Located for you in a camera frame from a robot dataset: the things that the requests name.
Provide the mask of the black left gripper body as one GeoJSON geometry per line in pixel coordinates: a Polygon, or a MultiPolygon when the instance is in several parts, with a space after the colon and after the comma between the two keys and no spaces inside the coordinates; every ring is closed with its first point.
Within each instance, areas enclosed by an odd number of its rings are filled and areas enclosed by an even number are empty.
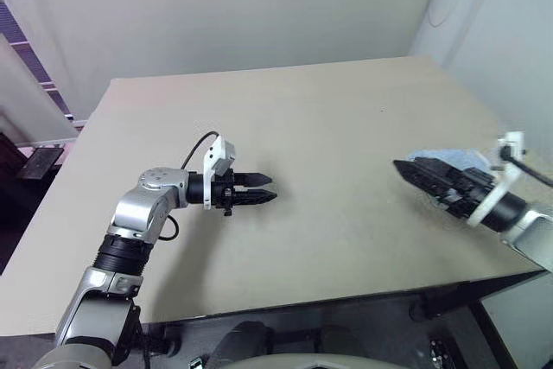
{"type": "Polygon", "coordinates": [[[222,209],[225,217],[232,216],[234,206],[235,181],[233,169],[228,169],[223,175],[213,177],[211,187],[211,205],[222,209]]]}

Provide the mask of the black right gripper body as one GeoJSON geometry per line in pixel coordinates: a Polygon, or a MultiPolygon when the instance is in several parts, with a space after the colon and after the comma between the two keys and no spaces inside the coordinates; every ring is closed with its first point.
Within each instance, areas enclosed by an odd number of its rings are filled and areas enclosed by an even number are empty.
{"type": "Polygon", "coordinates": [[[442,202],[456,218],[469,218],[494,187],[494,177],[477,168],[451,168],[447,179],[451,187],[442,202]]]}

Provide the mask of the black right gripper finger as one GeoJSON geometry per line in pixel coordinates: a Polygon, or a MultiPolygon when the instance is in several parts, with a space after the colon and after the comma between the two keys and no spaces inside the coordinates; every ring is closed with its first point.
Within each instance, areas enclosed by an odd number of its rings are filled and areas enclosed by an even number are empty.
{"type": "Polygon", "coordinates": [[[394,167],[409,184],[438,200],[443,200],[452,187],[448,173],[453,168],[439,159],[394,160],[394,167]]]}
{"type": "Polygon", "coordinates": [[[451,181],[454,168],[435,157],[416,157],[414,176],[419,180],[451,181]]]}

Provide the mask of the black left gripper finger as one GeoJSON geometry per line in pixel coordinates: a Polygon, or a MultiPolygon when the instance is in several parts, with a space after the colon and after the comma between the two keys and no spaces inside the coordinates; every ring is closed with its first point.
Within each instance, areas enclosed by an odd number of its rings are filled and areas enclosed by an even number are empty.
{"type": "Polygon", "coordinates": [[[274,200],[277,194],[263,188],[235,192],[236,206],[254,206],[274,200]]]}
{"type": "Polygon", "coordinates": [[[236,173],[236,186],[264,186],[272,183],[272,179],[261,173],[236,173]]]}

